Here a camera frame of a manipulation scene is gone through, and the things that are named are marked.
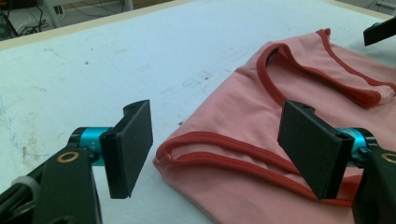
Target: stain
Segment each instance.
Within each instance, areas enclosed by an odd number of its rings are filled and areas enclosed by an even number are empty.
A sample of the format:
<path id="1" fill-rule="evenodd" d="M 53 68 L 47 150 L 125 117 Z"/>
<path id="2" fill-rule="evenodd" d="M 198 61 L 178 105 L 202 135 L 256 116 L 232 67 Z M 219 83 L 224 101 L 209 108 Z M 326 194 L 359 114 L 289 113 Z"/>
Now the stain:
<path id="1" fill-rule="evenodd" d="M 15 140 L 16 133 L 12 128 L 12 118 L 8 115 L 6 111 L 6 107 L 3 103 L 3 98 L 0 96 L 0 115 L 6 120 L 6 128 L 8 129 L 9 133 L 9 141 L 15 148 L 20 148 L 18 142 Z"/>
<path id="2" fill-rule="evenodd" d="M 195 75 L 194 77 L 189 77 L 185 79 L 182 83 L 183 87 L 195 87 L 197 85 L 201 85 L 204 81 L 209 80 L 213 77 L 213 74 L 216 70 L 202 70 L 200 74 Z"/>
<path id="3" fill-rule="evenodd" d="M 56 57 L 61 58 L 61 59 L 65 59 L 68 60 L 67 58 L 63 57 L 62 55 L 60 55 L 58 52 L 55 51 L 55 49 L 43 49 L 43 51 L 48 51 L 53 53 Z"/>
<path id="4" fill-rule="evenodd" d="M 24 158 L 25 158 L 25 156 L 26 156 L 26 152 L 27 152 L 27 148 L 26 148 L 26 147 L 23 147 L 23 148 L 22 148 L 23 163 L 24 163 Z"/>
<path id="5" fill-rule="evenodd" d="M 37 87 L 37 86 L 33 86 L 32 88 L 37 90 L 37 91 L 47 92 L 47 89 L 40 88 L 40 87 Z"/>
<path id="6" fill-rule="evenodd" d="M 37 139 L 36 138 L 34 138 L 34 137 L 29 138 L 29 140 L 28 140 L 28 144 L 29 145 L 33 145 L 35 143 L 37 143 Z"/>

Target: red trim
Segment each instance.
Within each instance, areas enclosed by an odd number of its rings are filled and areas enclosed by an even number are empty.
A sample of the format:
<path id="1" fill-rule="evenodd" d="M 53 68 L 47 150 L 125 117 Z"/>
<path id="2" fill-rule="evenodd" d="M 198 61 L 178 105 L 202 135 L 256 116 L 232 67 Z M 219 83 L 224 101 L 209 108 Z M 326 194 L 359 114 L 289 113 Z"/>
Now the red trim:
<path id="1" fill-rule="evenodd" d="M 285 101 L 287 98 L 276 87 L 267 72 L 267 63 L 269 57 L 274 52 L 274 50 L 277 49 L 281 50 L 281 53 L 290 60 L 291 65 L 303 71 L 305 74 L 311 75 L 312 77 L 324 81 L 326 84 L 343 93 L 347 98 L 355 102 L 355 104 L 360 105 L 364 108 L 370 108 L 379 104 L 381 96 L 378 92 L 348 87 L 340 81 L 327 76 L 326 74 L 315 68 L 302 66 L 294 59 L 288 45 L 278 43 L 269 46 L 267 49 L 264 50 L 262 55 L 260 55 L 259 59 L 257 60 L 257 72 L 259 74 L 262 85 L 265 89 L 267 89 L 268 93 L 279 105 L 283 105 L 283 101 Z"/>
<path id="2" fill-rule="evenodd" d="M 286 172 L 299 175 L 299 171 L 291 161 L 287 161 L 275 153 L 251 144 L 232 139 L 230 137 L 210 132 L 191 132 L 182 134 L 179 137 L 171 138 L 165 141 L 157 151 L 157 158 L 166 157 L 166 154 L 176 147 L 182 147 L 192 144 L 208 144 L 226 148 L 230 151 L 243 153 L 250 157 L 272 163 Z"/>
<path id="3" fill-rule="evenodd" d="M 338 58 L 338 56 L 334 53 L 334 51 L 332 51 L 332 47 L 330 46 L 330 42 L 329 42 L 329 37 L 327 34 L 327 30 L 318 30 L 317 34 L 320 36 L 322 42 L 323 42 L 323 46 L 324 48 L 327 50 L 328 54 L 336 61 L 338 62 L 338 64 L 340 64 L 345 70 L 348 71 L 348 73 L 361 77 L 364 80 L 366 80 L 366 82 L 372 86 L 389 86 L 391 88 L 393 88 L 393 90 L 396 92 L 396 85 L 391 83 L 391 82 L 382 82 L 382 81 L 378 81 L 375 79 L 372 79 L 370 77 L 365 76 L 364 74 L 354 70 L 353 68 L 349 67 L 346 63 L 344 63 L 340 58 Z"/>
<path id="4" fill-rule="evenodd" d="M 191 144 L 208 144 L 208 145 L 222 147 L 224 149 L 228 149 L 231 151 L 246 153 L 247 155 L 253 157 L 254 159 L 262 159 L 263 161 L 271 162 L 272 164 L 275 164 L 279 168 L 282 168 L 294 174 L 298 174 L 297 169 L 290 161 L 287 161 L 277 156 L 275 153 L 271 151 L 259 147 L 254 147 L 253 145 L 241 141 L 237 141 L 235 139 L 232 139 L 224 135 L 220 135 L 217 133 L 209 133 L 209 132 L 186 133 L 181 136 L 168 139 L 160 146 L 160 148 L 157 151 L 157 158 L 159 160 L 159 163 L 172 165 L 172 166 L 193 165 L 193 164 L 212 165 L 234 171 L 239 171 L 249 175 L 260 177 L 280 187 L 298 193 L 309 200 L 319 202 L 319 200 L 316 198 L 315 194 L 312 192 L 311 189 L 308 189 L 305 186 L 301 185 L 300 183 L 293 181 L 289 178 L 286 178 L 283 175 L 279 175 L 277 173 L 263 169 L 260 166 L 251 164 L 246 161 L 227 158 L 211 152 L 192 152 L 176 159 L 168 155 L 176 147 L 191 145 Z M 356 186 L 359 184 L 356 178 L 349 179 L 347 183 L 352 185 L 355 184 Z M 346 199 L 322 200 L 320 202 L 338 205 L 338 206 L 347 206 L 347 207 L 351 206 L 352 204 L 352 200 L 346 200 Z"/>

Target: floor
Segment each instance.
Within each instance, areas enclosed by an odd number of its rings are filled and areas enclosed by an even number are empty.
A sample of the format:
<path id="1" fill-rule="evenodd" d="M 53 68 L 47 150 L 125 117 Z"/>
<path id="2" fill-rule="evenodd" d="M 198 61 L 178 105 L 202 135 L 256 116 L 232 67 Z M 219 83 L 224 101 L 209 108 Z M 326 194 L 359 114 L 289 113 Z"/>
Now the floor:
<path id="1" fill-rule="evenodd" d="M 395 8 L 387 7 L 387 4 L 393 4 L 396 7 L 396 0 L 336 0 L 336 1 L 348 3 L 356 7 L 364 7 L 373 11 L 378 11 L 389 15 L 395 13 Z"/>
<path id="2" fill-rule="evenodd" d="M 125 11 L 124 6 L 120 1 L 107 2 L 98 5 L 85 4 L 85 6 L 82 7 L 75 7 L 74 4 L 68 4 L 59 10 L 63 12 L 59 14 L 62 26 L 107 17 Z M 42 22 L 41 26 L 38 27 L 40 17 Z M 34 32 L 39 32 L 39 29 L 41 29 L 41 31 L 54 29 L 50 19 L 50 14 L 43 5 L 11 10 L 8 18 L 19 35 L 29 35 Z"/>

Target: pink garment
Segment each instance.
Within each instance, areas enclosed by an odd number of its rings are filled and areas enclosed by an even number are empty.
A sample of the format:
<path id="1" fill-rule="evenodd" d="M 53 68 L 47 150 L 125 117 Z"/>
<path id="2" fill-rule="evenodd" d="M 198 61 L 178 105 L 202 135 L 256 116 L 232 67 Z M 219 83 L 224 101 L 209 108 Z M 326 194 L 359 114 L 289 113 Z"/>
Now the pink garment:
<path id="1" fill-rule="evenodd" d="M 276 140 L 290 99 L 396 148 L 396 70 L 329 37 L 327 29 L 267 43 L 236 69 L 158 149 L 166 182 L 218 223 L 354 223 L 361 170 L 346 168 L 337 199 L 318 201 Z"/>

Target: black cable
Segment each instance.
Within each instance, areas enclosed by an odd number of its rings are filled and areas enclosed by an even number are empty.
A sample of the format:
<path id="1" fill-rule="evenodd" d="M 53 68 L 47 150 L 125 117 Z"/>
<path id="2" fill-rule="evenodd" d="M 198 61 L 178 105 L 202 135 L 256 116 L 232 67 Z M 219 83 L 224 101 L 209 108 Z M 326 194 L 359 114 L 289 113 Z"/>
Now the black cable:
<path id="1" fill-rule="evenodd" d="M 79 13 L 81 13 L 82 15 L 85 15 L 85 16 L 89 16 L 89 17 L 100 17 L 100 18 L 102 18 L 102 17 L 107 17 L 108 15 L 92 15 L 92 14 L 87 14 L 87 13 L 85 13 L 85 12 L 82 12 L 82 11 L 80 11 L 79 9 L 77 9 L 75 6 L 73 6 L 73 4 L 69 4 L 70 5 L 70 7 L 72 7 L 73 9 L 75 9 L 77 12 L 79 12 Z"/>
<path id="2" fill-rule="evenodd" d="M 18 184 L 18 186 L 18 190 L 16 190 L 8 200 L 0 204 L 0 222 L 9 216 L 9 213 L 13 209 L 32 201 L 32 191 L 24 185 Z"/>
<path id="3" fill-rule="evenodd" d="M 9 20 L 9 14 L 11 13 L 11 9 L 12 9 L 12 4 L 14 3 L 14 0 L 9 0 L 9 5 L 8 5 L 8 12 L 7 12 L 7 19 Z M 9 33 L 9 38 L 12 38 L 12 31 L 11 28 L 8 26 L 8 33 Z"/>
<path id="4" fill-rule="evenodd" d="M 40 183 L 43 175 L 44 162 L 36 167 L 29 176 Z M 0 223 L 10 212 L 33 200 L 32 191 L 23 184 L 14 184 L 0 195 Z"/>
<path id="5" fill-rule="evenodd" d="M 40 18 L 37 19 L 35 15 L 27 8 L 29 13 L 32 15 L 33 18 L 37 21 L 36 26 L 25 26 L 24 29 L 20 32 L 20 35 L 31 35 L 35 33 L 42 32 L 41 28 L 48 27 L 49 25 L 47 24 L 46 20 L 43 20 L 43 10 L 35 3 L 35 7 L 40 11 Z"/>

